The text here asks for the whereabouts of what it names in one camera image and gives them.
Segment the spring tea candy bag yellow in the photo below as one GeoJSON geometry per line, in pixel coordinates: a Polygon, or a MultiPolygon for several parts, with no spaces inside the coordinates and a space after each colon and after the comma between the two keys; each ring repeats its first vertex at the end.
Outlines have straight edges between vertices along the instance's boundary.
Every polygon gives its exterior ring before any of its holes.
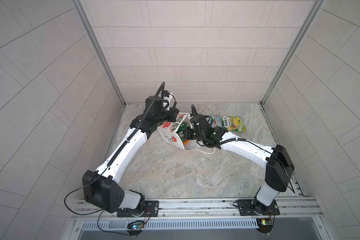
{"type": "Polygon", "coordinates": [[[222,116],[223,128],[231,132],[245,132],[246,127],[239,116],[222,116]]]}

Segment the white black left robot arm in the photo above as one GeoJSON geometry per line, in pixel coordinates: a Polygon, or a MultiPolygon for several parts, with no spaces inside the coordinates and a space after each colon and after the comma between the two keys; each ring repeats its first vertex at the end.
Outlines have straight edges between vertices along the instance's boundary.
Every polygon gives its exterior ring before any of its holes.
{"type": "Polygon", "coordinates": [[[160,97],[146,99],[144,112],[130,124],[123,141],[95,171],[83,176],[84,200],[108,213],[125,210],[140,216],[145,210],[145,197],[135,191],[125,191],[119,186],[122,175],[139,148],[163,123],[174,123],[179,110],[172,93],[164,91],[160,97]]]}

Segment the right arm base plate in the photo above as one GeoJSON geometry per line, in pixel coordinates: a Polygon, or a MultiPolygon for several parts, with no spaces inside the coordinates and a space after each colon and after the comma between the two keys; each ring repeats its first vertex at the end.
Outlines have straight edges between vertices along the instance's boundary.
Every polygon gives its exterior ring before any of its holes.
{"type": "Polygon", "coordinates": [[[269,206],[259,202],[256,198],[253,200],[237,200],[233,206],[239,209],[241,216],[279,216],[280,210],[276,200],[273,200],[269,206]]]}

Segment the white paper bag red print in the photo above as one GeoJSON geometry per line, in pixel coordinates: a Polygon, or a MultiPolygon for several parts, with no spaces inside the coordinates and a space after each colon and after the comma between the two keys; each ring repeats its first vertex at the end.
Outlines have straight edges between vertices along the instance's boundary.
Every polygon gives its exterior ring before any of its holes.
{"type": "Polygon", "coordinates": [[[177,115],[177,121],[175,123],[165,122],[162,125],[158,126],[157,130],[159,131],[165,143],[168,143],[183,150],[199,151],[207,155],[212,155],[215,153],[215,148],[213,148],[212,152],[202,151],[202,146],[196,140],[192,140],[183,144],[182,140],[186,139],[185,135],[177,134],[177,130],[179,129],[182,122],[187,122],[189,125],[191,125],[190,113],[179,113],[177,115]]]}

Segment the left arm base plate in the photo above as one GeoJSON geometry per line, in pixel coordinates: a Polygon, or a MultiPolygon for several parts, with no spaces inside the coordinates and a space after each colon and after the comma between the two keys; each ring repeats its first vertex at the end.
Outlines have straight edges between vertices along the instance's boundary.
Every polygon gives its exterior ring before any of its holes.
{"type": "Polygon", "coordinates": [[[139,205],[137,209],[122,209],[118,210],[118,218],[139,218],[147,217],[150,214],[150,217],[157,217],[159,211],[159,201],[145,201],[144,206],[139,205]]]}

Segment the green spring tea candy bag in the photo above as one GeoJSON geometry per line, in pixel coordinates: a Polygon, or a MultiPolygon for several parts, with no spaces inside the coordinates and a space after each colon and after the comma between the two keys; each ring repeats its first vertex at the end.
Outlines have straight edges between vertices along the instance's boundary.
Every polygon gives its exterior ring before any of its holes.
{"type": "Polygon", "coordinates": [[[182,122],[179,129],[177,130],[178,135],[185,135],[186,132],[192,130],[191,126],[187,122],[182,122]]]}

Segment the mint blossom candy bag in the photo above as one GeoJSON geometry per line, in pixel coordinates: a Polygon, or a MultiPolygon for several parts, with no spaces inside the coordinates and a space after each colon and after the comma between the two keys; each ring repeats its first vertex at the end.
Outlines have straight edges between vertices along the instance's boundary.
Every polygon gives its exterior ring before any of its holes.
{"type": "Polygon", "coordinates": [[[230,121],[227,116],[211,115],[206,116],[206,120],[213,128],[220,127],[227,130],[230,127],[230,121]]]}

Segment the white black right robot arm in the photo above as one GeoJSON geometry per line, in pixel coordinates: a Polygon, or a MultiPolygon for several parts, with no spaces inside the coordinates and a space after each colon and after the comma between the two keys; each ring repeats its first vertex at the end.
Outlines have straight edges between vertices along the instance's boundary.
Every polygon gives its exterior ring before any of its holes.
{"type": "Polygon", "coordinates": [[[191,126],[186,130],[187,140],[202,142],[202,146],[238,154],[266,170],[265,182],[256,193],[251,208],[258,215],[275,214],[275,198],[290,187],[295,166],[285,147],[263,146],[223,129],[213,127],[206,115],[199,114],[192,106],[191,126]]]}

